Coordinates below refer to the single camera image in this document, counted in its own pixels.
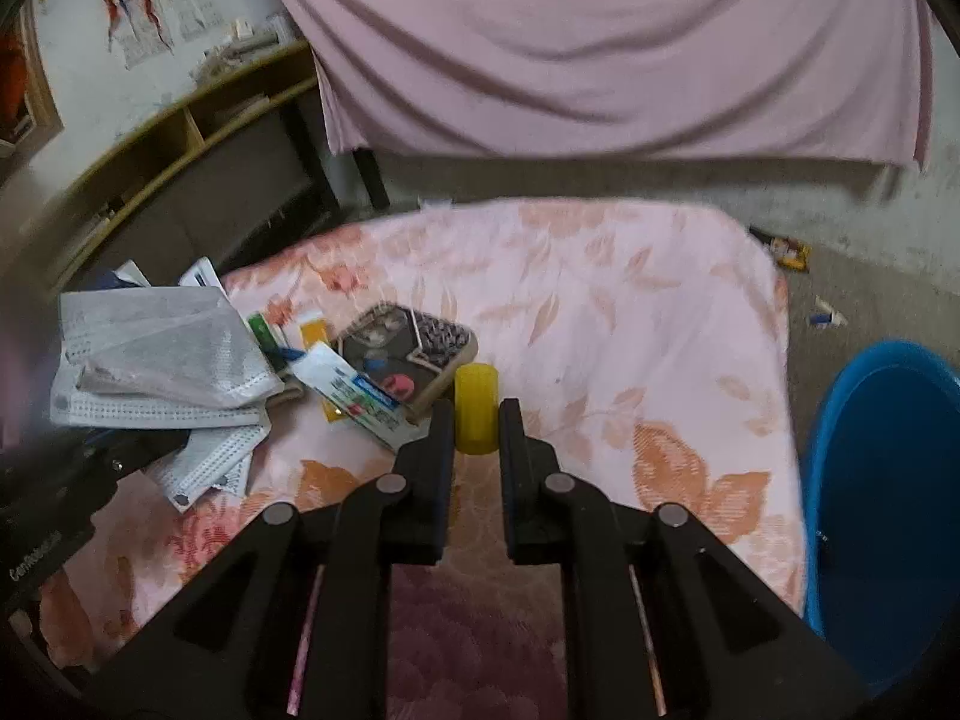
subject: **pink floral fabric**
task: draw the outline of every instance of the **pink floral fabric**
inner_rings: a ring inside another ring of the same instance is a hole
[[[785,283],[726,215],[628,200],[478,204],[347,225],[224,285],[244,316],[320,310],[337,329],[395,300],[464,322],[501,396],[520,399],[528,433],[565,469],[617,503],[690,507],[799,608]],[[324,506],[391,465],[360,428],[328,423],[313,395],[271,418],[242,502],[216,493],[179,517],[145,477],[125,480],[66,565],[69,582],[46,589],[44,632],[63,662],[115,652],[267,504]],[[507,560],[497,463],[456,457],[443,562],[395,572],[391,717],[565,712],[559,572]]]

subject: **blue plastic tub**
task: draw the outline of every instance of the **blue plastic tub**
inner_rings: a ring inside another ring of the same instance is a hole
[[[960,379],[923,346],[858,355],[821,404],[803,480],[808,623],[877,694],[960,594]]]

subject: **shelf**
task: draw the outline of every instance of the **shelf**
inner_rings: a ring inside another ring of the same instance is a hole
[[[97,160],[27,234],[25,252],[65,252],[34,263],[59,293],[86,260],[174,176],[281,105],[317,86],[313,53],[299,41],[215,79],[161,111]],[[88,240],[80,241],[83,236]]]

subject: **metal rivet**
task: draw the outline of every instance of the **metal rivet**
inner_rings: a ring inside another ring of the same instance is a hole
[[[288,503],[275,503],[263,509],[263,521],[268,525],[282,525],[294,515],[294,508]]]
[[[406,485],[407,480],[398,473],[386,473],[376,480],[376,488],[387,495],[400,493]]]
[[[551,493],[569,493],[575,484],[573,477],[566,473],[552,473],[544,480],[544,485]]]
[[[659,508],[658,517],[664,525],[679,528],[680,525],[686,524],[689,515],[679,503],[665,503]]]

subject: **yellow object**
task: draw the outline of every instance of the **yellow object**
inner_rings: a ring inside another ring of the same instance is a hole
[[[496,368],[481,362],[459,367],[453,392],[457,449],[464,455],[496,452],[500,401]]]
[[[304,351],[309,351],[315,343],[330,343],[330,337],[326,331],[326,321],[323,319],[310,319],[309,322],[301,324],[301,338],[304,339]],[[345,419],[347,415],[330,403],[328,399],[323,398],[323,415],[327,422],[336,422],[339,419]]]

